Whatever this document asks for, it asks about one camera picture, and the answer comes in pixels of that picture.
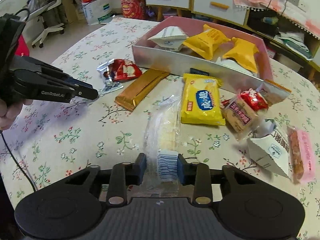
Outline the person's left hand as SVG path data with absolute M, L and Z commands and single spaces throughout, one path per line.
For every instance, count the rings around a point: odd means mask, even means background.
M 2 99 L 0 100 L 0 103 L 0 129 L 1 131 L 4 131 L 10 128 L 17 116 L 20 114 L 22 107 L 24 105 L 31 105 L 33 100 L 24 99 L 13 103 L 11 106 L 7 106 Z

